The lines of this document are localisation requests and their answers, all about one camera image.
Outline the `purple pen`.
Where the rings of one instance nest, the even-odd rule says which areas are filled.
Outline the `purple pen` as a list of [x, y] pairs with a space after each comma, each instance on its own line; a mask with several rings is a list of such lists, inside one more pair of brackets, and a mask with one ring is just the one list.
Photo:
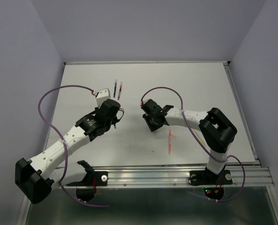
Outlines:
[[116, 96], [117, 82], [118, 82], [118, 80], [115, 79], [115, 81], [114, 81], [114, 90], [113, 90], [113, 98], [115, 98], [115, 96]]

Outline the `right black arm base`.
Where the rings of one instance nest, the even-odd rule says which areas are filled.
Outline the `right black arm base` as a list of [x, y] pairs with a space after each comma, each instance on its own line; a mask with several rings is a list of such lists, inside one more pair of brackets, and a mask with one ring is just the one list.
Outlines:
[[224, 196], [223, 185], [233, 184], [229, 170], [222, 170], [214, 174], [208, 169], [190, 171], [188, 183], [192, 186], [204, 186], [203, 191], [206, 197], [213, 200], [221, 200]]

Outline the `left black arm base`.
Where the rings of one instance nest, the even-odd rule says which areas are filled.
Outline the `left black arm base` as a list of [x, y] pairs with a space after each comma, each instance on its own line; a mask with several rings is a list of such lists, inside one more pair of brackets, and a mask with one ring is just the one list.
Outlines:
[[108, 182], [108, 171], [97, 171], [85, 160], [77, 162], [74, 172], [68, 172], [64, 183], [67, 187], [77, 187], [76, 197], [84, 203], [90, 202], [97, 193], [97, 187], [105, 187]]

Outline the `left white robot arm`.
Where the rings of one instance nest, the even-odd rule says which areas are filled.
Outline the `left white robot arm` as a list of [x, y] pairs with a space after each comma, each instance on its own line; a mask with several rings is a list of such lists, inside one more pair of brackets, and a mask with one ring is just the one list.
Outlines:
[[15, 183], [32, 204], [43, 201], [52, 190], [64, 185], [80, 185], [92, 187], [90, 197], [82, 197], [76, 193], [77, 200], [86, 205], [96, 193], [98, 186], [106, 186], [107, 171], [95, 171], [86, 161], [77, 162], [75, 171], [64, 167], [62, 172], [56, 168], [67, 162], [68, 157], [81, 147], [89, 144], [98, 136], [110, 130], [111, 125], [120, 121], [117, 113], [120, 104], [112, 99], [105, 100], [95, 111], [83, 116], [57, 142], [29, 160], [21, 158], [15, 164]]

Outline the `red pink pen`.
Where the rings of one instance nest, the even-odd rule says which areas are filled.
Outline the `red pink pen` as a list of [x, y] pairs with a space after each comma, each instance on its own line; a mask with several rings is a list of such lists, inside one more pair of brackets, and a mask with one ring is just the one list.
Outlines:
[[120, 100], [120, 96], [121, 96], [121, 91], [122, 91], [122, 86], [123, 86], [123, 82], [120, 82], [120, 86], [119, 86], [119, 92], [118, 92], [118, 97], [117, 100]]

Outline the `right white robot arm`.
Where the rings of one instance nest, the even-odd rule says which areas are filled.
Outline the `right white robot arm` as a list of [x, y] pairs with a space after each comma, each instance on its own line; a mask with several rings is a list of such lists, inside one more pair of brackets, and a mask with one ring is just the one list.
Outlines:
[[237, 134], [237, 128], [221, 110], [214, 107], [208, 112], [184, 111], [172, 105], [161, 107], [152, 99], [142, 102], [141, 109], [151, 132], [163, 126], [187, 127], [193, 132], [201, 132], [206, 142], [202, 146], [209, 147], [204, 177], [210, 183], [221, 178], [229, 146]]

